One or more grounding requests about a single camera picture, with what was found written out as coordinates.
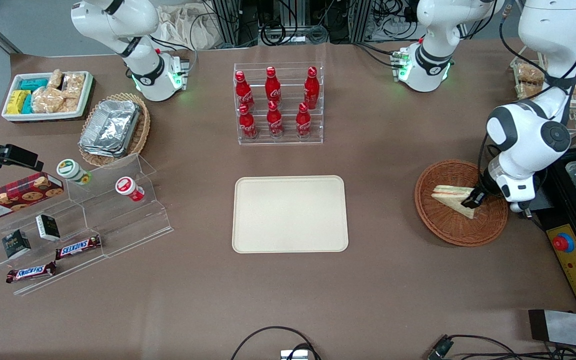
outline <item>small black box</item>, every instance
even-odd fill
[[[1,242],[4,244],[8,259],[15,259],[30,251],[30,242],[26,233],[16,230],[12,234],[6,235]]]
[[[36,217],[36,220],[39,236],[42,239],[50,240],[51,242],[56,242],[60,239],[57,221],[53,217],[41,214]]]

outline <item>walkers cookie box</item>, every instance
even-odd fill
[[[0,187],[0,217],[63,193],[62,182],[45,172],[10,182]]]

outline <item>robotic arm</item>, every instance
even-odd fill
[[[487,135],[501,153],[488,164],[481,184],[462,202],[465,207],[478,207],[487,190],[500,191],[512,211],[522,212],[535,198],[535,173],[570,146],[565,125],[576,84],[576,1],[526,0],[519,37],[548,59],[542,92],[534,100],[501,105],[490,113]]]
[[[453,53],[461,41],[457,25],[486,19],[497,13],[504,0],[420,0],[419,23],[427,29],[423,42],[398,52],[398,80],[419,92],[434,91],[446,78]]]
[[[159,25],[150,1],[86,0],[72,6],[70,17],[78,32],[123,58],[148,100],[164,101],[182,88],[179,57],[158,53],[147,38]]]

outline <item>wicker basket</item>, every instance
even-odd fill
[[[474,187],[478,181],[475,164],[444,160],[428,166],[414,187],[414,205],[423,223],[442,240],[457,246],[475,247],[496,239],[508,221],[508,203],[503,198],[487,196],[469,219],[432,198],[437,185]]]
[[[151,114],[148,112],[146,108],[146,104],[144,101],[139,98],[139,96],[135,96],[132,93],[118,93],[116,95],[110,95],[105,98],[105,100],[117,100],[117,101],[132,101],[135,104],[138,104],[141,107],[141,112],[139,114],[139,118],[137,119],[138,123],[137,126],[134,128],[134,132],[132,133],[132,139],[130,139],[130,145],[128,146],[128,151],[126,156],[130,154],[138,154],[144,150],[144,146],[146,145],[146,138],[148,137],[148,132],[151,130]],[[81,134],[86,131],[86,127],[90,123],[90,119],[92,118],[92,114],[94,114],[95,110],[98,108],[101,101],[94,106],[94,108],[90,111],[87,116],[86,122],[84,123],[84,127],[81,130]],[[120,159],[120,157],[110,157],[110,156],[102,156],[102,155],[93,155],[92,153],[87,153],[81,148],[79,149],[81,156],[86,160],[88,164],[92,164],[94,166],[102,167],[106,166],[115,160]]]

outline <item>table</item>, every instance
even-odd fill
[[[401,43],[384,48],[397,49]],[[326,138],[313,146],[239,146],[233,63],[323,59]],[[174,231],[16,297],[0,271],[0,359],[228,359],[246,335],[297,328],[325,359],[420,359],[443,333],[485,335],[516,351],[531,341],[531,308],[576,310],[544,233],[510,215],[479,248],[434,236],[413,189],[430,164],[475,162],[491,109],[514,99],[512,55],[496,40],[463,41],[436,91],[393,83],[390,71],[351,45],[206,51],[188,91],[147,102],[152,127],[142,155]],[[116,55],[13,55],[12,73],[90,71],[93,104],[135,92]],[[79,158],[80,121],[13,124],[0,144],[40,154],[46,170]],[[0,183],[29,174],[0,170]],[[345,182],[349,246],[341,253],[235,253],[233,193],[244,176],[338,175]],[[276,359],[300,341],[261,333],[238,359]],[[456,353],[498,351],[458,341]]]

